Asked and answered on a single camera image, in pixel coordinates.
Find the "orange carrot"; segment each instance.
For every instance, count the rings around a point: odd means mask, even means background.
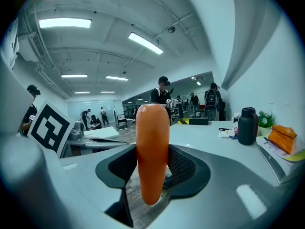
[[[141,195],[148,205],[158,202],[165,178],[170,121],[159,104],[142,105],[136,116],[136,150]]]

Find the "white flower pot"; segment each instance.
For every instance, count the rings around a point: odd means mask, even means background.
[[[257,136],[269,135],[270,133],[271,133],[271,127],[268,128],[258,127]]]

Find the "fluorescent light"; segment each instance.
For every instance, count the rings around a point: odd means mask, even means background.
[[[146,39],[142,38],[141,36],[138,36],[136,34],[134,34],[133,32],[129,35],[128,37],[129,39],[143,45],[144,47],[147,47],[148,49],[154,51],[157,54],[161,54],[163,53],[163,51],[156,47],[155,45],[153,45],[152,43],[150,43],[149,41],[147,41]]]
[[[62,74],[62,78],[80,78],[80,77],[87,77],[86,74]]]
[[[73,19],[73,18],[53,18],[40,20],[40,28],[58,27],[58,26],[72,26],[72,27],[84,27],[89,28],[91,20],[85,19]]]
[[[115,76],[106,76],[107,79],[113,79],[113,80],[121,80],[121,81],[127,81],[127,78],[121,78],[121,77],[115,77]]]

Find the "orange bag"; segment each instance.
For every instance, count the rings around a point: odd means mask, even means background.
[[[136,150],[141,195],[148,205],[158,202],[165,179],[170,121],[159,104],[142,105],[136,116]]]
[[[268,136],[268,140],[286,153],[291,154],[294,145],[294,139],[296,133],[290,127],[284,127],[281,125],[273,125],[272,132]]]

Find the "white paper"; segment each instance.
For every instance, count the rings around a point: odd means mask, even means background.
[[[60,158],[75,121],[45,100],[30,126],[28,137],[41,147],[52,149]]]

